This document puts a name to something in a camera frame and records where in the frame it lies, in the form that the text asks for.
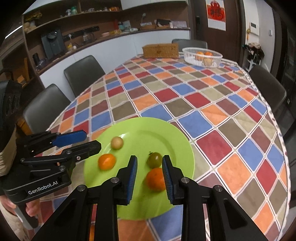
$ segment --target white wall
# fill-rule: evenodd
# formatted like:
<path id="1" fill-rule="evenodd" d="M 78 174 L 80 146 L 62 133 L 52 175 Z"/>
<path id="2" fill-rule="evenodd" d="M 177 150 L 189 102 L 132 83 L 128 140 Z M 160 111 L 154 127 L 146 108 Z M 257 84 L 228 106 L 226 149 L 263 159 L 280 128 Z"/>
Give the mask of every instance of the white wall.
<path id="1" fill-rule="evenodd" d="M 265 55 L 261 61 L 261 66 L 270 72 L 274 57 L 274 15 L 272 8 L 264 0 L 256 0 L 256 5 L 259 16 L 259 43 Z M 272 36 L 268 34 L 270 29 L 272 30 Z"/>

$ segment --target wicker box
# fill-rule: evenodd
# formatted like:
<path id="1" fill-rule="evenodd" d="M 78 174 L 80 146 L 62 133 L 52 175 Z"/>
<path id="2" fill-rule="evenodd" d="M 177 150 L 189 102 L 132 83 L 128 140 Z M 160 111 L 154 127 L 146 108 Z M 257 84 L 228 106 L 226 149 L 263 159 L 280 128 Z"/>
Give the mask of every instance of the wicker box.
<path id="1" fill-rule="evenodd" d="M 148 44 L 142 47 L 145 58 L 178 58 L 178 44 Z"/>

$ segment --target black leather chair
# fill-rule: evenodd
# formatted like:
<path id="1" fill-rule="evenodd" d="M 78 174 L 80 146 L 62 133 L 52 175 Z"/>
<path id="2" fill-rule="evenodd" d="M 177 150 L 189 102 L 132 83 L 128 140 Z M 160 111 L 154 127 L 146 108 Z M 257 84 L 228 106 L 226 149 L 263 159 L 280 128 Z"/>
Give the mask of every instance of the black leather chair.
<path id="1" fill-rule="evenodd" d="M 69 104 L 70 101 L 63 92 L 55 84 L 51 84 L 25 108 L 23 117 L 32 133 L 39 133 L 46 131 Z"/>
<path id="2" fill-rule="evenodd" d="M 66 68 L 64 74 L 77 97 L 105 72 L 97 60 L 89 55 Z"/>
<path id="3" fill-rule="evenodd" d="M 179 45 L 179 52 L 182 52 L 183 48 L 196 47 L 207 49 L 207 42 L 195 39 L 173 39 L 172 44 L 177 43 Z"/>
<path id="4" fill-rule="evenodd" d="M 255 65 L 249 72 L 249 75 L 274 113 L 287 96 L 285 88 L 271 73 L 260 65 Z"/>

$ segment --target checkered tablecloth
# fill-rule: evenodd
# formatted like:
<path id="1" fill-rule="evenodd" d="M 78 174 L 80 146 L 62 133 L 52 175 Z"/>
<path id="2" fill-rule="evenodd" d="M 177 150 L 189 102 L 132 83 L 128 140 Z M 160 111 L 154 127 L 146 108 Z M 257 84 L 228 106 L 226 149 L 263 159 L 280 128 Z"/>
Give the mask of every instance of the checkered tablecloth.
<path id="1" fill-rule="evenodd" d="M 137 56 L 77 97 L 50 130 L 83 129 L 90 141 L 115 123 L 141 116 L 165 120 L 183 132 L 194 152 L 193 178 L 204 186 L 224 186 L 269 241 L 279 239 L 290 199 L 286 148 L 269 105 L 235 62 L 205 69 L 185 63 L 182 55 Z M 83 162 L 72 180 L 71 186 L 42 198 L 40 224 L 84 182 Z M 205 223 L 209 239 L 206 211 Z M 119 220 L 118 229 L 121 241 L 167 241 L 180 239 L 181 224 L 182 206 L 176 206 L 149 220 Z"/>

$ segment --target orange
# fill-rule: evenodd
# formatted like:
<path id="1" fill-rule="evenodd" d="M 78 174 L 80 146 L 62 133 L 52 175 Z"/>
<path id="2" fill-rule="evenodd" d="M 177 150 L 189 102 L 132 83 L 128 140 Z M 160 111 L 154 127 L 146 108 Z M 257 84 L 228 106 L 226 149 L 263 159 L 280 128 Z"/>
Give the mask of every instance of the orange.
<path id="1" fill-rule="evenodd" d="M 146 185 L 155 192 L 160 192 L 165 190 L 165 180 L 163 177 L 162 168 L 154 168 L 147 173 Z"/>
<path id="2" fill-rule="evenodd" d="M 116 162 L 116 157 L 110 153 L 103 154 L 98 159 L 98 166 L 101 170 L 106 171 L 114 167 Z"/>

